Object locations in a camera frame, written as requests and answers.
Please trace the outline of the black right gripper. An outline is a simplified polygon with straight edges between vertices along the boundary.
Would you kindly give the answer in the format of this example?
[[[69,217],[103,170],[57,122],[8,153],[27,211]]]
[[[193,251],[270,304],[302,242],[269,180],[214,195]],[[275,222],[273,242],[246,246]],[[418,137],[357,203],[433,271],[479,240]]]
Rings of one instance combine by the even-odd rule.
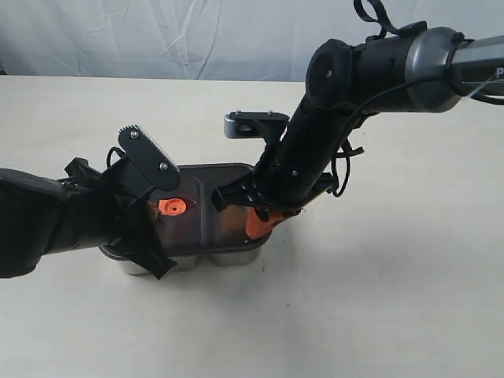
[[[212,203],[219,211],[231,205],[250,207],[246,235],[260,239],[271,232],[271,226],[294,217],[295,211],[339,186],[339,181],[325,172],[330,158],[327,150],[278,146],[264,152],[252,171],[217,187]]]

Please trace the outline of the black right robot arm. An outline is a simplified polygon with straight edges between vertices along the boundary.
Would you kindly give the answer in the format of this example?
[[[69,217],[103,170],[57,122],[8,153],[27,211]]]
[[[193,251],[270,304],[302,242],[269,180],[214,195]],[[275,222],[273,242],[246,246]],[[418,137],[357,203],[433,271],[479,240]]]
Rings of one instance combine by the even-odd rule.
[[[463,98],[503,103],[503,38],[470,39],[419,22],[356,46],[330,39],[306,72],[305,92],[291,115],[229,113],[230,139],[263,139],[251,172],[219,186],[216,210],[248,208],[246,233],[268,234],[323,193],[339,197],[347,178],[336,162],[362,153],[350,133],[381,113],[444,113]]]

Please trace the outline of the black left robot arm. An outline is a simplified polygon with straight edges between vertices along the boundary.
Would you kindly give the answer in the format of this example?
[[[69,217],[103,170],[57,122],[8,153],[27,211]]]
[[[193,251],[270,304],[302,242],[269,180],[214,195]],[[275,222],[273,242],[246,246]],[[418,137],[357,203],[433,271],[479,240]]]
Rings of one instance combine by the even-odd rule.
[[[52,180],[15,169],[1,171],[1,277],[33,272],[44,256],[99,248],[161,279],[169,258],[147,200],[150,182],[134,187],[139,169],[123,155],[104,172],[76,157],[67,177]]]

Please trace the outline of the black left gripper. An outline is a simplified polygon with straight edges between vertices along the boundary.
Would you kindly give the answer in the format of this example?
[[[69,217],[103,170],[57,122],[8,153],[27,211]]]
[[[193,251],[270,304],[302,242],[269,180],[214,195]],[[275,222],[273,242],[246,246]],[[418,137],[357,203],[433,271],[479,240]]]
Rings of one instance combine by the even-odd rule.
[[[167,256],[156,228],[161,211],[150,201],[153,187],[121,151],[119,160],[108,163],[103,172],[88,160],[73,158],[65,167],[65,183],[74,188],[96,190],[111,197],[116,213],[111,216],[114,236],[99,247],[108,258],[118,261],[130,275],[150,274],[161,279],[177,267]]]

